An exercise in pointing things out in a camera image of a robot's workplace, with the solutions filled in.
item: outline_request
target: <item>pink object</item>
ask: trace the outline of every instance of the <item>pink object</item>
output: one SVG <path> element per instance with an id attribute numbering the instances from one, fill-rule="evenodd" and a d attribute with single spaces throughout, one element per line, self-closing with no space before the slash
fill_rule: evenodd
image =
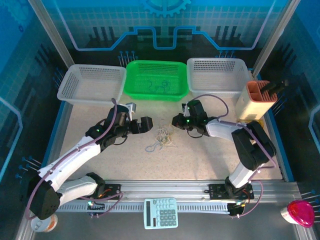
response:
<path id="1" fill-rule="evenodd" d="M 295 200 L 281 211 L 282 216 L 289 223 L 299 224 L 305 228 L 311 228 L 315 221 L 315 212 L 309 202 Z"/>

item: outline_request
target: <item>green plastic basket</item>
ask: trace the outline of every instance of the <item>green plastic basket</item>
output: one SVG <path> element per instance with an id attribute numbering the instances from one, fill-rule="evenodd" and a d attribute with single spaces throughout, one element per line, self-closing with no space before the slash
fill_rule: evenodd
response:
<path id="1" fill-rule="evenodd" d="M 135 60 L 126 66 L 124 93 L 133 99 L 180 101 L 188 92 L 182 62 Z"/>

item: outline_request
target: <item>pink lid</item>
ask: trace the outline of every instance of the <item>pink lid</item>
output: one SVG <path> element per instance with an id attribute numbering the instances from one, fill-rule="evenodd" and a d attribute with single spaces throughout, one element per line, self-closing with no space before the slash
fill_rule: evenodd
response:
<path id="1" fill-rule="evenodd" d="M 301 226 L 311 228 L 315 221 L 315 212 L 309 202 L 295 200 L 287 207 L 290 216 Z"/>

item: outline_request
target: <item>glass panel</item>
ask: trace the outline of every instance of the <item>glass panel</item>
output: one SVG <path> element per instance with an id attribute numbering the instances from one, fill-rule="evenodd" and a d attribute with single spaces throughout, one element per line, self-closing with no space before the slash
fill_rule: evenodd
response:
<path id="1" fill-rule="evenodd" d="M 221 57 L 243 59 L 251 68 L 287 0 L 43 3 L 77 64 Z"/>
<path id="2" fill-rule="evenodd" d="M 14 239 L 20 180 L 44 159 L 66 68 L 28 1 L 0 1 L 0 16 L 0 238 Z"/>
<path id="3" fill-rule="evenodd" d="M 302 194 L 315 190 L 304 195 L 315 206 L 320 194 L 319 13 L 318 0 L 301 1 L 261 71 L 262 79 L 288 85 L 272 112 L 294 179 Z M 320 208 L 314 209 L 320 215 Z"/>

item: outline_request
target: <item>metal pole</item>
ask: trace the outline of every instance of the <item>metal pole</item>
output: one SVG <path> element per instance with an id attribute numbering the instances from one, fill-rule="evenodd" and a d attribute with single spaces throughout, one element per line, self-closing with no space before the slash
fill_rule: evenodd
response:
<path id="1" fill-rule="evenodd" d="M 292 0 L 289 2 L 285 10 L 282 12 L 281 19 L 279 20 L 276 29 L 274 30 L 273 34 L 269 36 L 266 44 L 264 45 L 261 53 L 259 54 L 254 66 L 253 66 L 253 77 L 255 78 L 261 71 L 262 67 L 266 63 L 271 51 L 274 49 L 278 39 L 282 35 L 287 26 L 289 20 L 291 19 L 292 15 L 294 14 L 300 0 Z"/>
<path id="2" fill-rule="evenodd" d="M 54 22 L 52 21 L 51 17 L 49 16 L 49 13 L 47 12 L 45 6 L 41 2 L 41 0 L 28 0 L 28 1 L 30 3 L 31 7 L 33 8 L 36 16 L 40 20 L 44 30 L 46 31 L 49 38 L 51 39 L 56 50 L 60 54 L 66 67 L 70 68 L 72 65 L 75 64 L 75 62 L 72 59 L 64 41 L 62 40 Z"/>

